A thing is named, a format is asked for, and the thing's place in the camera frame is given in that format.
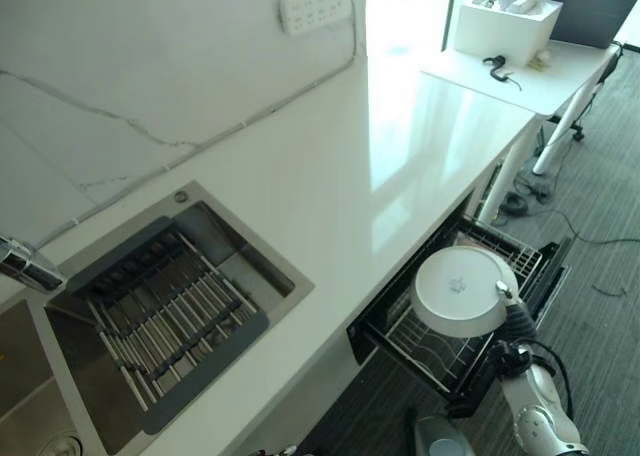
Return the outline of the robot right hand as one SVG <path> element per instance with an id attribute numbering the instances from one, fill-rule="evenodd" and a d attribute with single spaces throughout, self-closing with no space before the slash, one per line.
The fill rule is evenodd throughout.
<path id="1" fill-rule="evenodd" d="M 535 321 L 526 304 L 504 281 L 497 281 L 496 289 L 503 297 L 505 304 L 505 319 L 498 330 L 499 334 L 510 342 L 536 340 L 538 333 Z"/>

